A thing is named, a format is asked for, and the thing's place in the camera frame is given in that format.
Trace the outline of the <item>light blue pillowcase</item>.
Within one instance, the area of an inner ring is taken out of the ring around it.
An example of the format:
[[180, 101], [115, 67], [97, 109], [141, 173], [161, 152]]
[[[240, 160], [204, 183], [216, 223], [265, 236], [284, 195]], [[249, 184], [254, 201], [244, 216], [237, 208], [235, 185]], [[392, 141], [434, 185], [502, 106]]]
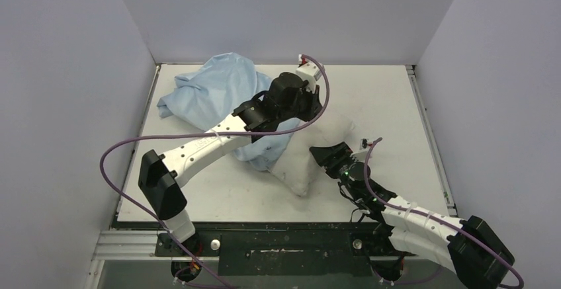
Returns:
[[[273, 78], [259, 72], [248, 58], [236, 53], [213, 56], [197, 71], [175, 76], [176, 88], [158, 103], [160, 118], [175, 116], [207, 131], [223, 121], [241, 103], [268, 91]], [[292, 134], [266, 136], [234, 151], [258, 171], [271, 170]]]

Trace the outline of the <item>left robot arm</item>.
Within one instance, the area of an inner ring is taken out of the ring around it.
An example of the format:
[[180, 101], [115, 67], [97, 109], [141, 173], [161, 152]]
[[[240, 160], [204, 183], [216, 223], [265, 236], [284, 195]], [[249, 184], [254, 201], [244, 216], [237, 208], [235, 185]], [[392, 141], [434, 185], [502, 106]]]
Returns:
[[157, 219], [171, 232], [172, 248], [180, 255], [191, 255], [198, 246], [182, 187], [231, 151], [277, 132], [282, 122], [292, 118], [312, 121], [322, 109], [316, 83], [321, 76], [319, 69], [283, 72], [268, 90], [241, 103], [201, 139], [164, 153], [150, 150], [142, 156], [138, 186]]

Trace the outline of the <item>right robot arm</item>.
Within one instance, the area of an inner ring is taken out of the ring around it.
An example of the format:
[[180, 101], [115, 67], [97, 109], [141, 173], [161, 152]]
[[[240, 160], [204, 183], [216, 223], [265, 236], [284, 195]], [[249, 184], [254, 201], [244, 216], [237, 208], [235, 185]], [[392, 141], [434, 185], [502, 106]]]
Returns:
[[422, 257], [453, 272], [467, 288], [503, 288], [515, 258], [490, 225], [432, 212], [385, 189], [370, 177], [370, 167], [341, 142], [309, 149], [315, 163], [337, 181], [344, 198], [379, 223], [376, 249]]

